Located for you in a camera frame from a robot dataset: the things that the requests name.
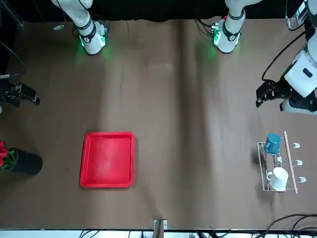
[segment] rose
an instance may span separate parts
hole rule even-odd
[[[8,150],[5,148],[4,142],[0,141],[0,167],[4,164],[4,159],[8,155]]]

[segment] flower pot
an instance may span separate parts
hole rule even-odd
[[[28,153],[24,150],[15,149],[15,164],[6,170],[36,175],[41,171],[43,160],[40,156]]]

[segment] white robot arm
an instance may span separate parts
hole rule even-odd
[[[232,52],[238,43],[241,27],[245,20],[244,7],[261,0],[225,0],[229,13],[217,25],[219,31],[213,43],[224,53]],[[285,70],[278,82],[263,79],[257,89],[256,106],[277,98],[285,99],[280,105],[281,111],[317,115],[317,0],[308,0],[306,9],[309,21],[314,29],[308,43],[295,56],[292,64]]]
[[[105,45],[108,29],[97,21],[93,21],[87,11],[93,0],[52,0],[74,22],[86,52],[97,54]]]
[[[220,33],[214,40],[214,45],[224,53],[232,52],[237,45],[241,27],[246,19],[245,6],[253,5],[262,0],[225,0],[229,12],[226,19],[222,19],[218,25]]]
[[[308,0],[306,8],[309,21],[306,19],[305,24],[312,26],[313,35],[278,82],[264,80],[257,89],[257,107],[265,101],[282,98],[285,100],[280,105],[281,111],[317,115],[317,1]]]

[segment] red tray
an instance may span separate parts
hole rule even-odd
[[[83,187],[129,187],[133,182],[134,135],[91,132],[86,135],[80,173]]]

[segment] cup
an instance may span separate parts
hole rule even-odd
[[[266,138],[264,150],[268,154],[277,155],[280,144],[281,144],[281,137],[278,134],[270,133]]]
[[[273,172],[267,172],[266,178],[267,180],[269,180],[269,184],[274,190],[286,190],[288,172],[285,169],[281,167],[276,167],[274,168]]]

